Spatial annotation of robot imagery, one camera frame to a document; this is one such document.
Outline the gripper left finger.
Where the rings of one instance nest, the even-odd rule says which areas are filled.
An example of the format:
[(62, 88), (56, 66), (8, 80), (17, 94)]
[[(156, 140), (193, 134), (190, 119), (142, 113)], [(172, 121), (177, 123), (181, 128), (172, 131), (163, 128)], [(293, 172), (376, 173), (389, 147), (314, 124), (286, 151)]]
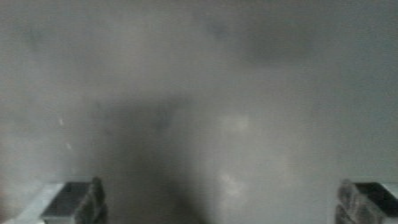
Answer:
[(44, 224), (99, 224), (106, 216), (106, 194), (101, 179), (63, 184), (40, 213)]

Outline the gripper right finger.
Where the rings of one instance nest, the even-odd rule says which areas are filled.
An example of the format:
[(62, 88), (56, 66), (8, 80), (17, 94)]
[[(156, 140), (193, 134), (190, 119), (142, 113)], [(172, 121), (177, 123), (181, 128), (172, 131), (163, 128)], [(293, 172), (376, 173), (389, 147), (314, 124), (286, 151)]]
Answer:
[(341, 181), (334, 224), (398, 224), (398, 182)]

